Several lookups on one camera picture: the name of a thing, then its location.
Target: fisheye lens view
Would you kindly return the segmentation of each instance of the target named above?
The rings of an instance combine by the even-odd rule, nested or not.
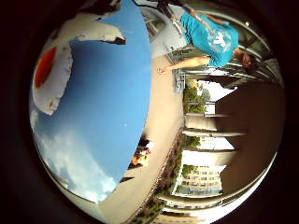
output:
[[[88,215],[207,224],[268,174],[284,81],[231,0],[88,0],[45,40],[29,114],[49,177]]]

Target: blue sky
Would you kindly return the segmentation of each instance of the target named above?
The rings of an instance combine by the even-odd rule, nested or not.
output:
[[[31,124],[50,169],[77,195],[103,201],[121,180],[142,134],[150,105],[148,32],[132,1],[104,22],[127,44],[70,41],[71,77],[52,116],[30,106]]]

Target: orange circle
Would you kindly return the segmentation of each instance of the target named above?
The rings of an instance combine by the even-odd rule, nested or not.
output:
[[[36,68],[35,86],[39,88],[47,80],[54,63],[56,47],[48,50],[40,59]]]

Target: pavement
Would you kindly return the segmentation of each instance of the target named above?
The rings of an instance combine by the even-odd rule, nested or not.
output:
[[[176,134],[184,125],[182,94],[175,93],[173,76],[157,73],[158,67],[168,64],[170,62],[164,56],[152,61],[149,113],[143,132],[155,143],[149,154],[149,166],[128,170],[124,176],[133,178],[120,183],[115,192],[101,202],[99,207],[108,223],[124,223],[147,199]]]

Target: beige wall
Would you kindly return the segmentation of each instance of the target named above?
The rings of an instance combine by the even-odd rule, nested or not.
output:
[[[184,223],[184,224],[197,224],[197,217],[172,217],[166,215],[157,216],[151,224],[174,224],[174,223]]]
[[[244,187],[269,164],[282,135],[284,108],[283,89],[264,83],[239,87],[217,102],[216,113],[231,115],[217,118],[218,130],[247,132],[227,138],[239,150],[221,173],[224,194]]]

